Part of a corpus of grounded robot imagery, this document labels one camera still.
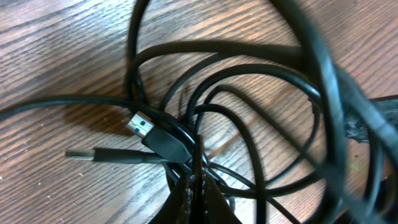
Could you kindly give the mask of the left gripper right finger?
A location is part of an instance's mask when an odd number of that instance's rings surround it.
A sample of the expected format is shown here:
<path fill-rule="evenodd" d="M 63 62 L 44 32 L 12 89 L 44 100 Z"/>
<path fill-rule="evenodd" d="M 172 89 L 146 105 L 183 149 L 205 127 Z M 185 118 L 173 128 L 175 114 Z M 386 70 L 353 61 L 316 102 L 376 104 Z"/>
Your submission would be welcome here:
<path fill-rule="evenodd" d="M 203 222 L 206 224 L 241 224 L 230 209 L 215 180 L 203 176 L 202 183 Z"/>

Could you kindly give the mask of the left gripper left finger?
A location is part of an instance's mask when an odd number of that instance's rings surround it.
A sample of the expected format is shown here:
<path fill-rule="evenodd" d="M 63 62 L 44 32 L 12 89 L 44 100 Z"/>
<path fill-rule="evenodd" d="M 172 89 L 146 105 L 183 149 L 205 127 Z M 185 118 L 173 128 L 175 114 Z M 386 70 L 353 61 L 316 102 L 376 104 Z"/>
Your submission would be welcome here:
<path fill-rule="evenodd" d="M 149 224 L 194 223 L 192 216 L 193 181 L 193 175 L 179 179 Z"/>

